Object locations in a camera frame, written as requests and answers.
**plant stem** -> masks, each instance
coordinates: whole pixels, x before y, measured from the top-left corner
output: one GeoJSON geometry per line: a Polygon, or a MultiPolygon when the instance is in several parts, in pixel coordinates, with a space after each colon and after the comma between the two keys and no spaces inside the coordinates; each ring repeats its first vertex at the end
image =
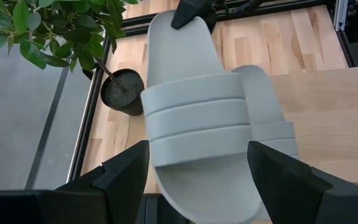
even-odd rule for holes
{"type": "Polygon", "coordinates": [[[49,31],[49,36],[58,36],[58,37],[62,37],[62,35],[59,34],[55,34],[51,28],[48,27],[48,24],[46,22],[42,22],[42,24],[45,26],[45,28],[49,31]]]}
{"type": "Polygon", "coordinates": [[[38,6],[38,7],[34,8],[34,9],[32,10],[32,12],[35,13],[35,12],[37,12],[40,8],[41,8],[41,6],[38,6]]]}
{"type": "Polygon", "coordinates": [[[109,71],[109,69],[104,65],[104,63],[102,62],[102,60],[100,60],[99,58],[96,58],[96,63],[98,63],[100,65],[100,67],[103,69],[104,72],[106,72],[109,75],[109,78],[111,79],[111,81],[113,81],[115,84],[117,84],[118,86],[120,86],[122,88],[123,91],[126,91],[126,89],[116,80],[116,77],[114,77],[114,75],[109,71]]]}
{"type": "Polygon", "coordinates": [[[4,12],[8,17],[13,18],[12,14],[9,12],[9,10],[5,9],[4,12]]]}
{"type": "Polygon", "coordinates": [[[0,28],[0,31],[4,31],[4,32],[8,32],[8,33],[11,32],[10,30],[4,29],[4,28],[0,28]]]}

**plant pot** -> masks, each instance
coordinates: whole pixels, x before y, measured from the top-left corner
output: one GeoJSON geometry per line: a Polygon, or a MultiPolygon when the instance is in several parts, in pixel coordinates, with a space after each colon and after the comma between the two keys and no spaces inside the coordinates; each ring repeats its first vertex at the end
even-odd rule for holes
{"type": "Polygon", "coordinates": [[[121,69],[113,73],[119,85],[107,78],[100,90],[102,102],[113,110],[131,116],[143,113],[140,93],[144,84],[140,75],[132,69],[121,69]]]}

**metal frame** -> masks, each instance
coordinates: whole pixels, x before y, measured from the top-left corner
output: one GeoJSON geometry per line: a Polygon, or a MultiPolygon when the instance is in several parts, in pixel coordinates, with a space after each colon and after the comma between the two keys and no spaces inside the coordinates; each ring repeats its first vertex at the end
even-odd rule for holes
{"type": "Polygon", "coordinates": [[[335,4],[334,27],[335,31],[344,31],[347,15],[347,0],[337,0],[335,4]]]}
{"type": "MultiPolygon", "coordinates": [[[[301,1],[295,1],[295,2],[285,2],[285,3],[280,3],[280,4],[272,4],[272,2],[267,2],[267,3],[263,3],[256,10],[251,11],[251,12],[240,11],[240,12],[232,12],[232,13],[226,14],[224,11],[218,11],[216,13],[216,17],[217,17],[218,22],[219,21],[227,21],[227,20],[231,20],[231,19],[240,19],[240,18],[245,18],[245,17],[250,17],[250,16],[260,16],[260,15],[264,15],[264,14],[290,11],[290,10],[302,9],[302,8],[306,8],[306,7],[319,6],[319,5],[326,4],[326,1],[327,0],[303,0],[303,1],[301,0],[301,1]]],[[[338,7],[339,6],[342,6],[342,7],[339,8],[340,10],[337,11],[337,13],[336,13],[337,18],[342,18],[344,21],[346,19],[346,13],[345,13],[345,18],[343,18],[343,13],[339,13],[339,12],[342,12],[343,9],[345,9],[347,7],[347,0],[338,0],[338,1],[342,2],[343,4],[338,5],[338,7]]],[[[247,2],[247,1],[246,0],[235,0],[235,1],[228,2],[226,5],[228,6],[228,8],[233,9],[233,8],[237,8],[241,5],[243,5],[245,2],[247,2]]],[[[126,32],[126,37],[146,34],[147,30],[149,28],[150,22],[156,15],[157,14],[149,14],[149,15],[145,15],[145,16],[139,16],[139,17],[134,17],[134,18],[124,20],[124,22],[122,24],[122,29],[126,32]]],[[[349,43],[341,41],[341,37],[342,37],[342,35],[339,35],[341,45],[343,43],[345,45],[348,45],[349,43]]],[[[109,43],[108,39],[106,39],[104,41],[103,47],[104,47],[103,62],[106,63],[109,49],[110,49],[110,43],[109,43]]],[[[90,136],[90,132],[91,132],[93,116],[94,116],[96,104],[98,102],[98,96],[99,96],[99,91],[101,88],[102,80],[103,80],[103,71],[101,69],[97,69],[95,74],[93,75],[93,79],[91,82],[91,87],[89,90],[88,99],[86,101],[83,120],[81,122],[81,127],[80,127],[80,130],[78,133],[78,139],[77,139],[77,143],[75,146],[75,151],[74,151],[73,159],[71,162],[69,174],[67,177],[67,182],[74,180],[75,178],[77,178],[81,175],[82,165],[83,165],[83,161],[85,158],[86,148],[88,146],[88,140],[89,140],[89,136],[90,136]]]]}
{"type": "Polygon", "coordinates": [[[347,66],[349,68],[356,67],[356,64],[354,62],[354,59],[353,59],[353,56],[352,56],[352,53],[351,53],[351,50],[350,50],[350,47],[349,47],[350,43],[349,43],[349,41],[347,39],[346,32],[345,31],[339,31],[339,32],[336,32],[336,34],[338,36],[339,43],[340,43],[340,45],[342,47],[342,51],[343,51],[343,54],[345,56],[347,66]]]}

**gray slide sandal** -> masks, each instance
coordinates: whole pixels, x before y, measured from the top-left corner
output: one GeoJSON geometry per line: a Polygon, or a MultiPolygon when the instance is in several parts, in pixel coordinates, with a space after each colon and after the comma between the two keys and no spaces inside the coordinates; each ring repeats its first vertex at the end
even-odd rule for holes
{"type": "Polygon", "coordinates": [[[293,125],[261,68],[224,71],[204,21],[175,30],[173,15],[163,12],[150,24],[148,89],[141,94],[158,186],[196,223],[250,223],[266,214],[248,142],[297,156],[293,125]]]}

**wooden table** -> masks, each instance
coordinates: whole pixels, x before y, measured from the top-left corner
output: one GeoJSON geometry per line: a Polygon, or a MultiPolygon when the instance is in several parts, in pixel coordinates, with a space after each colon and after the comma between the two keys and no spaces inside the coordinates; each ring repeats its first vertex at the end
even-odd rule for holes
{"type": "MultiPolygon", "coordinates": [[[[256,64],[270,75],[295,124],[301,159],[358,184],[358,68],[347,68],[325,6],[220,22],[212,37],[225,69],[256,64]]],[[[147,36],[117,44],[109,69],[132,68],[145,82],[147,36]]],[[[141,139],[147,139],[143,116],[110,110],[99,98],[82,173],[141,139]]],[[[152,169],[149,192],[159,192],[152,169]]]]}

